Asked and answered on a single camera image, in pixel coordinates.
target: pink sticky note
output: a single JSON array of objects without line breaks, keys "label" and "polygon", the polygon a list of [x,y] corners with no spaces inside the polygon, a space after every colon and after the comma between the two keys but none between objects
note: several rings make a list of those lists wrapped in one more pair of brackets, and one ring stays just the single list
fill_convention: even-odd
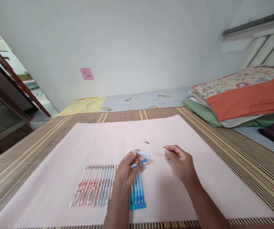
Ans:
[{"label": "pink sticky note", "polygon": [[92,71],[90,68],[80,68],[84,80],[93,80]]}]

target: bamboo mat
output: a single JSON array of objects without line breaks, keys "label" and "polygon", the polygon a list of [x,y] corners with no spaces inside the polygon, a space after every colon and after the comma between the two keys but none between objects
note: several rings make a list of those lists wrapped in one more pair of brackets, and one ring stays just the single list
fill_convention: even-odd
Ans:
[{"label": "bamboo mat", "polygon": [[[274,211],[274,153],[232,129],[208,125],[186,107],[75,114],[53,118],[0,156],[0,211],[76,123],[137,121],[174,115],[180,115],[232,171]],[[229,222],[232,225],[274,224],[274,218],[230,219]],[[176,221],[136,223],[131,224],[130,228],[198,226],[197,221]]]}]

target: hand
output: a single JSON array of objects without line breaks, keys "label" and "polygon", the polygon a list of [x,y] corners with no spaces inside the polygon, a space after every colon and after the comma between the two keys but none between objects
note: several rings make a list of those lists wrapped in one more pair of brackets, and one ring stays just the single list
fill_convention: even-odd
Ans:
[{"label": "hand", "polygon": [[116,171],[115,184],[131,189],[138,172],[143,167],[143,164],[140,164],[137,167],[131,168],[132,164],[140,163],[141,155],[137,154],[136,151],[140,150],[132,150],[122,159]]},{"label": "hand", "polygon": [[165,154],[171,162],[179,179],[184,185],[190,183],[196,175],[192,156],[183,151],[178,145],[163,146]]}]

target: floral pillow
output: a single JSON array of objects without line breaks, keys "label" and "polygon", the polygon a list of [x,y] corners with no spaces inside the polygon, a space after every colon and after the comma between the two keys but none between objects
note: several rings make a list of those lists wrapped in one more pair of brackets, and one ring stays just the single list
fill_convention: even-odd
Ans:
[{"label": "floral pillow", "polygon": [[193,89],[219,121],[274,113],[274,67],[248,67]]}]

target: pink paper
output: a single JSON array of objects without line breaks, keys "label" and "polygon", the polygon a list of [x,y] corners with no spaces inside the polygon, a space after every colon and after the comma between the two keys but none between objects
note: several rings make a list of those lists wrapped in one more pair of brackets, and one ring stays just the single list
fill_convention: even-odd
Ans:
[{"label": "pink paper", "polygon": [[93,80],[92,71],[90,68],[80,68],[84,80]]},{"label": "pink paper", "polygon": [[145,121],[77,123],[0,212],[0,228],[103,224],[104,208],[69,208],[87,165],[116,164],[132,149],[151,154],[142,170],[147,207],[130,222],[196,220],[187,191],[163,150],[178,144],[193,156],[199,179],[226,218],[274,217],[258,198],[179,116]]}]

